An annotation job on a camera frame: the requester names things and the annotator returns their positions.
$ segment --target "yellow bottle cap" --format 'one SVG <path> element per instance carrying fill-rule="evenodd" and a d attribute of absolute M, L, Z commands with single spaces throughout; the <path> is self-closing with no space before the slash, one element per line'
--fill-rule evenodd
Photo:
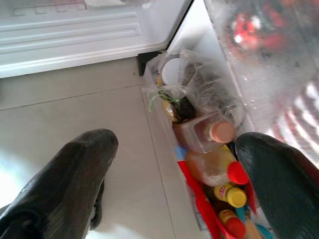
<path fill-rule="evenodd" d="M 245 192 L 239 188 L 229 189 L 227 192 L 226 199 L 228 203 L 235 208 L 241 208 L 247 202 Z"/>

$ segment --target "bottle label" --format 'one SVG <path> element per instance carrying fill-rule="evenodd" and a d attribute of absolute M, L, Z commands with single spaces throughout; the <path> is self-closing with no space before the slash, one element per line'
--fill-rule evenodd
<path fill-rule="evenodd" d="M 214 188 L 214 194 L 216 198 L 218 198 L 219 200 L 227 202 L 226 193 L 231 188 L 233 188 L 233 186 L 230 184 L 226 184 L 225 186 L 221 187 L 216 187 Z"/>
<path fill-rule="evenodd" d="M 218 214 L 218 218 L 220 219 L 222 224 L 226 224 L 229 219 L 236 217 L 236 214 L 231 210 L 223 210 Z"/>

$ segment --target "refrigerator door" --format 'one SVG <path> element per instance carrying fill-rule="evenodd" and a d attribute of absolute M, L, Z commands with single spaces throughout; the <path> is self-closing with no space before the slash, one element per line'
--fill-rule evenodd
<path fill-rule="evenodd" d="M 165 49 L 191 1 L 106 2 L 0 0 L 0 77 Z"/>

